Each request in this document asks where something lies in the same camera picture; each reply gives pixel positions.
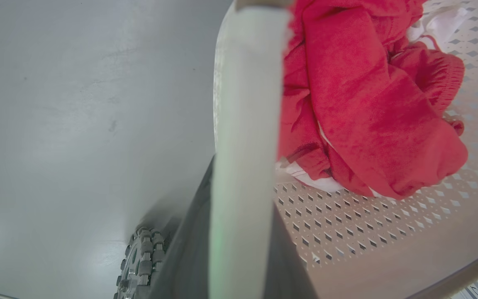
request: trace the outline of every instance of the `plastic laundry basket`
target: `plastic laundry basket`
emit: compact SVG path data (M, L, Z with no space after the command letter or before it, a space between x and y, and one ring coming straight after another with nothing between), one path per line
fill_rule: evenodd
M427 14L455 4L471 14L444 49L466 66L446 110L448 119L466 125L461 138L470 156L459 172L397 202L344 189L329 194L278 178L275 203L321 298L440 298L478 278L478 1L432 0L424 7ZM216 47L215 127L230 17L233 9Z

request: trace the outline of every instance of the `red fabric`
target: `red fabric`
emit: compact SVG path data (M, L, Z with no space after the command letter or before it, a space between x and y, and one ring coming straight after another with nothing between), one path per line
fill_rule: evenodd
M312 179L403 199L454 174L467 149L442 112L453 55L409 46L423 0L298 0L285 57L279 156ZM319 125L330 144L322 138Z

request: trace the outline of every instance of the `brown edge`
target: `brown edge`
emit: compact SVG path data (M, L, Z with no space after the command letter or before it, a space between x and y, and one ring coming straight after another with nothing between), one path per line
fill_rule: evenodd
M282 7L289 6L293 0L236 0L235 10L240 10L247 6L270 6L270 7Z
M453 296L478 280L478 259L449 277L407 299L438 299Z

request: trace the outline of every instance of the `red clothing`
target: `red clothing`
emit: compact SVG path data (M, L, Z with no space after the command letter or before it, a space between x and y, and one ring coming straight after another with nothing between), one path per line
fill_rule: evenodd
M409 46L422 0L298 0L285 57L279 156L313 180L403 199L454 174L467 149L442 112L460 59ZM319 130L322 128L326 139Z

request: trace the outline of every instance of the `glossy floor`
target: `glossy floor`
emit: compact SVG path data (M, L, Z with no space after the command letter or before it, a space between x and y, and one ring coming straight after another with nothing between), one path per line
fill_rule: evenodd
M214 154L230 0L0 1L0 293L108 299L136 225Z

